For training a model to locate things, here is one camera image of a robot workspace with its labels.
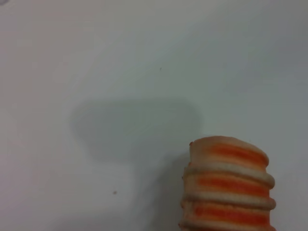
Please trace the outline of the orange ridged bread loaf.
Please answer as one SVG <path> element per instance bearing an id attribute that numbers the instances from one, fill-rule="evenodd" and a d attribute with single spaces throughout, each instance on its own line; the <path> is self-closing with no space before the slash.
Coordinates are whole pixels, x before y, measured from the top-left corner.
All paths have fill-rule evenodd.
<path id="1" fill-rule="evenodd" d="M 189 151 L 181 231 L 276 231 L 270 223 L 275 180 L 264 151 L 225 136 L 194 140 Z"/>

